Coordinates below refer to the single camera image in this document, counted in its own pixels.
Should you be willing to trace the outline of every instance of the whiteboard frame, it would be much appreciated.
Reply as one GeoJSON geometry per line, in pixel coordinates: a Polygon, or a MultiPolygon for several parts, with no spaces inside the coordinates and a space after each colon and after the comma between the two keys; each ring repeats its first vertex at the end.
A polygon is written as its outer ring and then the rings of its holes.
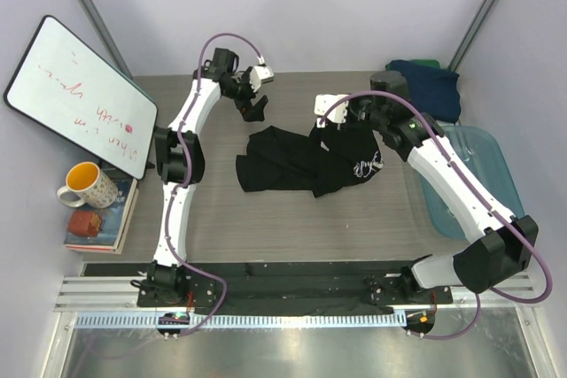
{"type": "Polygon", "coordinates": [[[153,121],[153,127],[155,128],[156,126],[156,121],[158,119],[158,106],[156,105],[156,103],[153,101],[153,99],[151,99],[149,96],[147,96],[143,90],[141,90],[133,81],[131,81],[129,78],[127,78],[120,70],[118,70],[115,66],[113,66],[112,64],[110,64],[108,61],[106,61],[104,58],[102,58],[100,55],[98,55],[93,49],[90,48],[90,46],[85,43],[78,35],[76,35],[69,27],[67,27],[65,24],[63,24],[59,19],[57,19],[56,17],[52,16],[52,15],[44,15],[42,17],[42,20],[39,24],[39,26],[37,27],[37,29],[35,30],[35,33],[32,37],[32,40],[30,41],[30,43],[27,45],[26,50],[24,52],[24,55],[22,56],[21,60],[18,63],[18,66],[16,67],[16,71],[14,72],[14,74],[12,75],[12,77],[10,78],[10,81],[8,82],[8,86],[6,87],[5,91],[4,91],[4,103],[6,105],[8,105],[11,109],[13,109],[15,112],[19,112],[20,114],[22,114],[24,117],[27,117],[28,119],[36,122],[37,124],[39,124],[42,127],[47,128],[48,130],[50,130],[52,133],[55,133],[56,135],[59,135],[60,137],[62,137],[63,139],[66,139],[67,141],[69,141],[70,143],[79,146],[80,148],[82,148],[83,150],[89,152],[90,154],[94,155],[97,158],[100,158],[102,160],[104,160],[104,162],[110,164],[111,166],[116,167],[117,169],[121,170],[122,172],[124,172],[125,174],[127,174],[128,176],[132,176],[135,179],[138,180],[142,180],[145,177],[145,172],[148,168],[148,158],[150,156],[150,149],[151,149],[151,141],[153,139],[153,137],[150,138],[150,141],[148,142],[148,149],[147,149],[147,155],[144,158],[144,170],[142,171],[142,174],[140,176],[134,176],[126,171],[124,171],[122,168],[116,166],[113,162],[109,161],[108,159],[106,159],[104,156],[97,154],[96,152],[93,152],[91,150],[87,150],[85,147],[83,147],[82,145],[80,145],[79,143],[72,141],[71,139],[69,139],[68,137],[60,134],[59,132],[57,132],[56,130],[52,129],[51,127],[49,127],[46,124],[43,124],[41,121],[34,119],[33,117],[30,117],[29,115],[27,115],[25,112],[23,112],[22,110],[16,108],[15,106],[13,106],[12,104],[10,104],[9,100],[8,100],[8,94],[10,93],[10,90],[12,89],[12,85],[13,83],[16,81],[16,78],[18,77],[18,74],[21,70],[21,67],[26,63],[26,59],[27,56],[29,54],[29,51],[31,51],[32,47],[34,46],[35,40],[37,39],[37,36],[39,35],[39,33],[41,32],[42,28],[43,28],[43,24],[45,23],[45,21],[47,19],[54,19],[55,21],[57,21],[59,23],[60,26],[62,26],[66,31],[68,31],[70,34],[74,35],[77,40],[79,40],[79,42],[81,42],[87,49],[89,49],[93,54],[95,54],[101,61],[103,61],[105,64],[107,64],[108,66],[110,66],[122,79],[124,79],[127,83],[129,83],[134,89],[136,89],[138,91],[138,93],[140,93],[141,96],[144,96],[146,99],[148,99],[151,104],[153,104],[153,106],[155,106],[156,109],[156,113],[155,113],[155,119],[153,121]]]}

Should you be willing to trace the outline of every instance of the wall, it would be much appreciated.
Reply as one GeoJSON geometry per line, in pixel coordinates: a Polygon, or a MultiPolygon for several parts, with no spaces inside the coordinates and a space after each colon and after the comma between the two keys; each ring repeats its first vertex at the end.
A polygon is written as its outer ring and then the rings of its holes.
{"type": "MultiPolygon", "coordinates": [[[[0,87],[5,88],[41,17],[60,18],[95,50],[97,36],[76,0],[0,0],[0,87]]],[[[70,211],[55,191],[86,154],[0,104],[0,364],[2,376],[38,376],[53,328],[51,312],[65,274],[81,256],[62,245],[70,211]]]]}
{"type": "MultiPolygon", "coordinates": [[[[481,0],[94,0],[134,75],[188,74],[204,41],[234,31],[279,72],[374,70],[451,59],[481,0]]],[[[243,52],[239,42],[223,46],[243,52]]]]}
{"type": "MultiPolygon", "coordinates": [[[[565,22],[564,0],[500,0],[459,70],[463,122],[499,141],[524,208],[540,225],[536,245],[555,277],[544,309],[559,348],[567,345],[567,326],[556,319],[567,305],[565,22]]],[[[531,268],[541,287],[539,268],[531,268]]]]}

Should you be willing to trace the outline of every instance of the patterned mug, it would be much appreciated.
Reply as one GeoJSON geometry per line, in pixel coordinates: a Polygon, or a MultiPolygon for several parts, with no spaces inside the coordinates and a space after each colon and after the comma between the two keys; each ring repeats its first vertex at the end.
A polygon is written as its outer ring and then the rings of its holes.
{"type": "Polygon", "coordinates": [[[118,188],[105,172],[95,163],[79,163],[67,173],[66,186],[57,191],[59,201],[69,207],[80,207],[89,204],[95,208],[106,208],[118,196],[118,188]],[[79,197],[75,201],[68,201],[62,196],[73,192],[79,197]]]}

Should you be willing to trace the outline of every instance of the blue plastic container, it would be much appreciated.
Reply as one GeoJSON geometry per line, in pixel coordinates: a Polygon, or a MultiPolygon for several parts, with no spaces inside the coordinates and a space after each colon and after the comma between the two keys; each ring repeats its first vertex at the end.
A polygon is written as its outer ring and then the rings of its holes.
{"type": "MultiPolygon", "coordinates": [[[[476,127],[443,127],[454,151],[488,191],[517,217],[524,217],[516,186],[500,146],[484,130],[476,127]]],[[[433,226],[443,235],[466,239],[461,226],[435,189],[422,177],[423,194],[433,226]]]]}

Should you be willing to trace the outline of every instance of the blue cloth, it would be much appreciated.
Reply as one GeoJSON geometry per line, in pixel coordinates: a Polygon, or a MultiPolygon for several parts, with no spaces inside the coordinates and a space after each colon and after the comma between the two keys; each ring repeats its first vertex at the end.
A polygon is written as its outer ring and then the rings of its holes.
{"type": "Polygon", "coordinates": [[[449,123],[459,119],[461,96],[457,91],[458,73],[401,59],[392,61],[388,69],[399,71],[406,78],[411,103],[419,112],[427,112],[435,120],[449,123]]]}

